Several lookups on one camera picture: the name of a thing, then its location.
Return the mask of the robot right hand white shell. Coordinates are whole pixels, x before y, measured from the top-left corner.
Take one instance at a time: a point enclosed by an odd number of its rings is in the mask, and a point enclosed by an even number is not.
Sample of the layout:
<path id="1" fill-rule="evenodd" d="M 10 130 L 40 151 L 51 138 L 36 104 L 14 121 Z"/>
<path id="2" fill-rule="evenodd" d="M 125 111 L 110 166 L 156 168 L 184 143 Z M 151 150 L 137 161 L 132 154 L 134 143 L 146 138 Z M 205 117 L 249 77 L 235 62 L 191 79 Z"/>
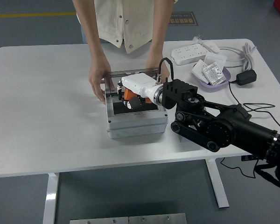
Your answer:
<path id="1" fill-rule="evenodd" d="M 117 85 L 119 100 L 128 109 L 137 109 L 144 104 L 159 105 L 158 96 L 161 84 L 145 73 L 122 77 Z"/>

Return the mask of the person's left hand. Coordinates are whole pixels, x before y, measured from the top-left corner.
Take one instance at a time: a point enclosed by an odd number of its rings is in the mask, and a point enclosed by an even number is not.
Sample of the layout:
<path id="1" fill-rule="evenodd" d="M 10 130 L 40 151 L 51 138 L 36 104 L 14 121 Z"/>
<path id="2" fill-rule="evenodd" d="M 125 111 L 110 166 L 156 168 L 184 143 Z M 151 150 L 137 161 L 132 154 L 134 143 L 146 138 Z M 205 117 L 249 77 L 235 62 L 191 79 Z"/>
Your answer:
<path id="1" fill-rule="evenodd" d="M 160 58 L 157 58 L 155 56 L 149 57 L 147 59 L 147 62 L 146 62 L 146 68 L 147 69 L 158 68 L 161 59 L 162 59 L 161 57 Z M 165 62 L 163 62 L 162 65 L 161 65 L 161 78 L 162 78 L 162 80 L 165 80 L 166 78 L 168 78 L 169 75 L 170 75 L 170 72 L 169 72 Z"/>

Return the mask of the person's right hand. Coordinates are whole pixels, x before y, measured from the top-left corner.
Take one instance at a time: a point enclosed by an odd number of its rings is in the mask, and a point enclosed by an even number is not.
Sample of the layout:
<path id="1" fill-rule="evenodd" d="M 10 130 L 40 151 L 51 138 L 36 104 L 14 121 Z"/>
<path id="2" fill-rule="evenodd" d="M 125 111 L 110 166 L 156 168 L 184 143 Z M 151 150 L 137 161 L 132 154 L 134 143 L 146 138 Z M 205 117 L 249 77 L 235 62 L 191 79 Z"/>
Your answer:
<path id="1" fill-rule="evenodd" d="M 105 104 L 105 94 L 101 89 L 101 84 L 105 83 L 104 76 L 111 72 L 111 66 L 105 55 L 96 56 L 91 59 L 89 70 L 89 83 L 91 84 L 94 95 Z"/>

